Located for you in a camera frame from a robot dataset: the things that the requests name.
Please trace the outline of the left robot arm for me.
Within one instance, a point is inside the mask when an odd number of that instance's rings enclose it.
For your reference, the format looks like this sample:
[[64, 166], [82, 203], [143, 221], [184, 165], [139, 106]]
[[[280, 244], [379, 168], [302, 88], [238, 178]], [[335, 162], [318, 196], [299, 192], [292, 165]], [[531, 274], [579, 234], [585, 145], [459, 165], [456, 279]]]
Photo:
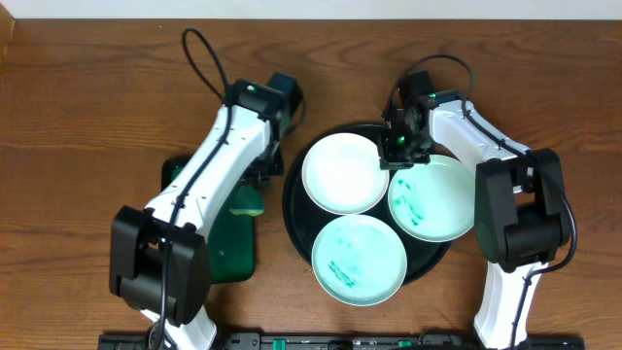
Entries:
[[212, 129], [179, 175], [143, 209], [123, 206], [113, 219], [109, 288], [152, 320], [147, 348], [212, 346], [209, 235], [240, 185], [283, 174], [281, 140], [302, 101], [297, 79], [280, 72], [265, 85], [226, 86]]

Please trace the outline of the white plate with green smear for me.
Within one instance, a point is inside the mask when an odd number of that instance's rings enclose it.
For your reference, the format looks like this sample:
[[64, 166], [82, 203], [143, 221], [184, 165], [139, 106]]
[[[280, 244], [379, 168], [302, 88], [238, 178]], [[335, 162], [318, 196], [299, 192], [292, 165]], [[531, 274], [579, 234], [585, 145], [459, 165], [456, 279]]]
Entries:
[[380, 168], [376, 145], [350, 132], [330, 134], [306, 153], [302, 185], [320, 208], [336, 215], [360, 214], [386, 193], [390, 174]]

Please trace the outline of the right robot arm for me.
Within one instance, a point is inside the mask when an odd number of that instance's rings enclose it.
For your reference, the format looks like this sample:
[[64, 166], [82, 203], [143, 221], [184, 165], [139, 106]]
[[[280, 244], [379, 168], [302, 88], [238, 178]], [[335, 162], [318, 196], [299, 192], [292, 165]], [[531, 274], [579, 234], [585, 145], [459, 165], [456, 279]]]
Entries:
[[560, 159], [534, 151], [486, 121], [457, 89], [437, 90], [425, 71], [406, 71], [382, 114], [390, 132], [378, 141], [383, 170], [428, 164], [435, 146], [474, 175], [474, 232], [488, 262], [484, 296], [473, 321], [487, 349], [526, 342], [526, 316], [540, 275], [557, 270], [560, 247], [576, 245]]

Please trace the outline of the green sponge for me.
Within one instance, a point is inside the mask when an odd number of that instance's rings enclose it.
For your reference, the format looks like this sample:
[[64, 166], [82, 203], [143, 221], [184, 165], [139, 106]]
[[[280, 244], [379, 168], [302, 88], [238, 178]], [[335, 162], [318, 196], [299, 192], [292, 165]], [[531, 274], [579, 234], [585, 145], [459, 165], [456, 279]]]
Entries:
[[251, 186], [239, 187], [230, 202], [229, 212], [233, 215], [256, 217], [264, 212], [261, 193]]

